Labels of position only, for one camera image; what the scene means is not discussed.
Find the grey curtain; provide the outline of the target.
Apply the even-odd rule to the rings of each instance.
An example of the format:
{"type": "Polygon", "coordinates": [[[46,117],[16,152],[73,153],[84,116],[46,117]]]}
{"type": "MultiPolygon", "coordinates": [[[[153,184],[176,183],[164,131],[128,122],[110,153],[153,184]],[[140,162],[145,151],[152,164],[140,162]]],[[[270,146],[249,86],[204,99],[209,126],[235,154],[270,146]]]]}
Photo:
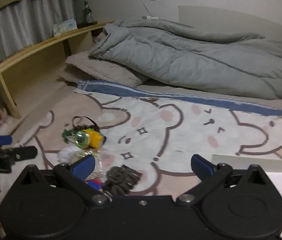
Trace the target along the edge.
{"type": "Polygon", "coordinates": [[[53,36],[53,27],[74,19],[74,0],[22,0],[0,9],[0,62],[53,36]]]}

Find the grey quilt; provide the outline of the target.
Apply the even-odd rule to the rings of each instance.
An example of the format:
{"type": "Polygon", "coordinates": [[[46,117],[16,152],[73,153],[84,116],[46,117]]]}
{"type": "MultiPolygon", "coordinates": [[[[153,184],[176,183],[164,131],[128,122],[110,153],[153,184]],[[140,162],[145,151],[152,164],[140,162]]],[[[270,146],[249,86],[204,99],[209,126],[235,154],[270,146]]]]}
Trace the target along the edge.
{"type": "Polygon", "coordinates": [[[92,57],[161,83],[204,92],[282,99],[282,41],[254,33],[205,33],[165,20],[104,26],[92,57]]]}

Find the black scrunchie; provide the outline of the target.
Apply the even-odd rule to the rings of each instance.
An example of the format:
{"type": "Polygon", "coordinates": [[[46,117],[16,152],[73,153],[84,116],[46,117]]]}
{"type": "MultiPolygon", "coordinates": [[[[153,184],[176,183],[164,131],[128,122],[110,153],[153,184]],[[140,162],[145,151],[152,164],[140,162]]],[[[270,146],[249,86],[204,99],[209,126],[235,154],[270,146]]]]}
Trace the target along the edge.
{"type": "Polygon", "coordinates": [[[126,166],[114,166],[106,173],[103,192],[108,196],[124,196],[139,183],[142,173],[126,166]]]}

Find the tissue pack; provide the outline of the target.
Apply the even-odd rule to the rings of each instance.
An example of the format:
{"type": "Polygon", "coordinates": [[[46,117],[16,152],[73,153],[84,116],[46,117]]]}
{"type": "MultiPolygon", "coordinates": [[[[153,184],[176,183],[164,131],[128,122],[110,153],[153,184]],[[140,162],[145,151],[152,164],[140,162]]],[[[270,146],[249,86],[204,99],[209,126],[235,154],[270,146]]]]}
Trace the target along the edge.
{"type": "Polygon", "coordinates": [[[53,25],[53,36],[59,36],[74,29],[77,29],[76,20],[66,20],[64,22],[53,25]]]}

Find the green glass bottle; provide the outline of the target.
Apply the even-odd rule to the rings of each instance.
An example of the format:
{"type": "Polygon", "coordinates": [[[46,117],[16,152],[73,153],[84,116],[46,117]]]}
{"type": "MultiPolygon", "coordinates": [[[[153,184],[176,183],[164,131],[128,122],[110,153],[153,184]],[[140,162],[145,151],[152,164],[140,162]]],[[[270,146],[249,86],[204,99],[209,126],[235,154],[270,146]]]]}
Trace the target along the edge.
{"type": "Polygon", "coordinates": [[[83,21],[85,23],[93,23],[92,10],[90,9],[87,1],[84,1],[84,10],[82,11],[82,13],[83,13],[83,21]]]}

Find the beige fluffy pillow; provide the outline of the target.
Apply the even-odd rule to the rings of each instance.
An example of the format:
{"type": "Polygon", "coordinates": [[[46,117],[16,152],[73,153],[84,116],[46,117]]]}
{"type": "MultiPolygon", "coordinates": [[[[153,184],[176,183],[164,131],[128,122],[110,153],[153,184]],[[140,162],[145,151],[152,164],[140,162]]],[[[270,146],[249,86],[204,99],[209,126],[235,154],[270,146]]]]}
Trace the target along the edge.
{"type": "Polygon", "coordinates": [[[72,83],[80,80],[104,80],[130,87],[137,87],[148,80],[147,76],[122,64],[91,57],[88,51],[67,57],[65,65],[57,74],[72,83]]]}

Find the colourful card box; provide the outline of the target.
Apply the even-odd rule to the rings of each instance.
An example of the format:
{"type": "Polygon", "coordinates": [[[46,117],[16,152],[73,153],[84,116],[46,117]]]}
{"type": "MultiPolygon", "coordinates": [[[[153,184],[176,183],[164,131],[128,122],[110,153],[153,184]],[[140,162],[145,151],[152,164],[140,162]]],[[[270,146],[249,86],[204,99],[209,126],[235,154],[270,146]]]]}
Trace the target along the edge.
{"type": "Polygon", "coordinates": [[[93,188],[93,189],[95,189],[95,190],[97,190],[97,191],[100,191],[100,192],[103,191],[103,189],[102,189],[103,183],[102,183],[102,181],[99,180],[99,179],[87,180],[87,181],[86,181],[86,184],[87,184],[89,187],[91,187],[91,188],[93,188]]]}

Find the wooden headboard shelf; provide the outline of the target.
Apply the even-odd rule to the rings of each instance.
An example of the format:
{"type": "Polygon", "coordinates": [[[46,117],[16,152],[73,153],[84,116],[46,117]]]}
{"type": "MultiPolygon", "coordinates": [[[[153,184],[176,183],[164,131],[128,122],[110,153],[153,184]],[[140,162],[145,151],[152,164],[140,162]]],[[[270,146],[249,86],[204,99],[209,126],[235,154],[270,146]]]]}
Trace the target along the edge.
{"type": "Polygon", "coordinates": [[[0,135],[11,134],[39,105],[52,102],[65,87],[58,71],[66,58],[93,47],[99,23],[29,46],[0,63],[0,101],[8,112],[0,135]]]}

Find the white crochet roll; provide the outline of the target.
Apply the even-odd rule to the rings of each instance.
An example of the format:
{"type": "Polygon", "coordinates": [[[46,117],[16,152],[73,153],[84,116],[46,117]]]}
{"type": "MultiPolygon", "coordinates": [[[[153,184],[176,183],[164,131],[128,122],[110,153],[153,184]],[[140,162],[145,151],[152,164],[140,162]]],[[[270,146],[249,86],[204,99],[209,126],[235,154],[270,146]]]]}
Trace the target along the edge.
{"type": "Polygon", "coordinates": [[[73,158],[76,156],[76,154],[79,153],[80,151],[81,149],[75,145],[70,145],[63,148],[61,151],[58,152],[59,163],[70,164],[73,158]]]}

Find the yellow green headlamp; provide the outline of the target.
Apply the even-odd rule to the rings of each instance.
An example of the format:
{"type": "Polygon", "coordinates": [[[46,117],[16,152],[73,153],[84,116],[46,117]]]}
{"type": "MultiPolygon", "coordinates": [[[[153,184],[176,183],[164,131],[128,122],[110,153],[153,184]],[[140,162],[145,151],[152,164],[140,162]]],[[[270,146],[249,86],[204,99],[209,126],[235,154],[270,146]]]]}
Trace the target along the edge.
{"type": "Polygon", "coordinates": [[[100,132],[97,123],[87,116],[75,116],[72,119],[74,133],[72,135],[74,143],[82,149],[99,149],[105,143],[106,137],[100,132]],[[91,122],[90,125],[81,125],[82,119],[91,122]]]}

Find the cartoon bear blanket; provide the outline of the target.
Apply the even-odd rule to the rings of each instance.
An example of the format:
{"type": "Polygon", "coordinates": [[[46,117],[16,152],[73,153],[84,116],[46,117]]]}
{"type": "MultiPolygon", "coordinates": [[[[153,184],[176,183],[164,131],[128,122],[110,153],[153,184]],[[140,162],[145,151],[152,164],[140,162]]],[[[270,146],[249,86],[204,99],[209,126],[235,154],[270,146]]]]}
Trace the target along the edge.
{"type": "Polygon", "coordinates": [[[0,157],[7,239],[280,239],[282,113],[88,81],[0,157]]]}

